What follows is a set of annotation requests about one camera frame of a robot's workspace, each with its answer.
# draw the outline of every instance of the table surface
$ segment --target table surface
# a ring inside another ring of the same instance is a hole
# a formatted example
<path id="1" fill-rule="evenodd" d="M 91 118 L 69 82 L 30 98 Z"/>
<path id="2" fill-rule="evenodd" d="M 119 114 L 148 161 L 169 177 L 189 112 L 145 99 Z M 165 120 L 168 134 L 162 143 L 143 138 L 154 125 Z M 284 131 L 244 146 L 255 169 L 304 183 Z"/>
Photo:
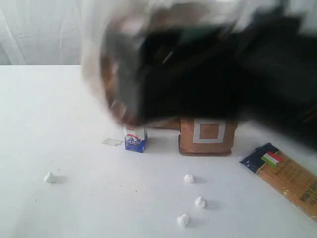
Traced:
<path id="1" fill-rule="evenodd" d="M 158 129 L 139 154 L 102 144 L 123 131 L 80 66 L 0 66 L 0 84 L 2 238 L 317 237 L 316 222 L 239 163 L 269 141 L 317 174 L 315 151 L 249 122 L 229 157 L 181 156 L 178 131 Z M 185 184 L 188 173 L 198 183 Z"/>

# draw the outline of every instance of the white wall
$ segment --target white wall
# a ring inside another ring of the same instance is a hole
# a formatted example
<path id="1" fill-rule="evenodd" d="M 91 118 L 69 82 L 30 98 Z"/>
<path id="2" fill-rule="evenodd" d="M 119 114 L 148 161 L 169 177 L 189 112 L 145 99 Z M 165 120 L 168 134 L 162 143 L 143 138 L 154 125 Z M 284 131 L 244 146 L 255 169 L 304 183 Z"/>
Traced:
<path id="1" fill-rule="evenodd" d="M 82 4 L 92 1 L 0 0 L 0 64 L 79 64 Z M 242 24 L 257 6 L 274 2 L 247 0 Z M 291 0 L 291 9 L 310 10 L 306 28 L 317 30 L 316 2 Z"/>

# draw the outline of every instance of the small white lump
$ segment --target small white lump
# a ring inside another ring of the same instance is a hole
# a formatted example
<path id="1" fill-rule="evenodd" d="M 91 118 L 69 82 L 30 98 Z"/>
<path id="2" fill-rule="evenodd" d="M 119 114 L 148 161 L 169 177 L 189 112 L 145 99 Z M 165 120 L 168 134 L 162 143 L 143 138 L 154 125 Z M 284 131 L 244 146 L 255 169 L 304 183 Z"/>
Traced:
<path id="1" fill-rule="evenodd" d="M 193 183 L 195 182 L 195 177 L 192 175 L 185 175 L 184 181 L 188 183 Z"/>
<path id="2" fill-rule="evenodd" d="M 44 178 L 44 182 L 53 183 L 55 181 L 56 181 L 56 177 L 53 175 L 52 172 L 49 172 Z"/>
<path id="3" fill-rule="evenodd" d="M 198 197 L 196 200 L 195 200 L 195 205 L 197 207 L 206 207 L 206 201 L 202 198 L 202 197 Z"/>
<path id="4" fill-rule="evenodd" d="M 187 227 L 189 223 L 189 216 L 184 214 L 182 216 L 177 217 L 177 223 L 181 227 Z"/>

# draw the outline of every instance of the blue milk carton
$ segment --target blue milk carton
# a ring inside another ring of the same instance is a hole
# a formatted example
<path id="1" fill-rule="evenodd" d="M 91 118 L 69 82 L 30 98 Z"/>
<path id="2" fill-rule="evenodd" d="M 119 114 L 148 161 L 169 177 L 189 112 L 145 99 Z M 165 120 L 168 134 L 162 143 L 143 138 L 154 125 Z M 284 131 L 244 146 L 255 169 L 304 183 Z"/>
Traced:
<path id="1" fill-rule="evenodd" d="M 145 127 L 124 125 L 124 145 L 126 150 L 143 153 L 148 139 Z"/>

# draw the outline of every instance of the italian flag label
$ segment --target italian flag label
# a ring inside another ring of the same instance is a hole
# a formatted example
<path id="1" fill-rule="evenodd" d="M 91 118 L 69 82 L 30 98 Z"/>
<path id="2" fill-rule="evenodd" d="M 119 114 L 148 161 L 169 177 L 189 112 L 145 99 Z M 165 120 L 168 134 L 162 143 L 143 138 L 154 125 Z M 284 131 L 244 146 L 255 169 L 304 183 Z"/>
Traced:
<path id="1" fill-rule="evenodd" d="M 279 162 L 283 162 L 283 159 L 278 155 L 268 151 L 265 155 L 262 156 L 262 160 L 265 161 L 267 164 L 271 165 L 273 168 L 276 169 L 276 165 Z"/>

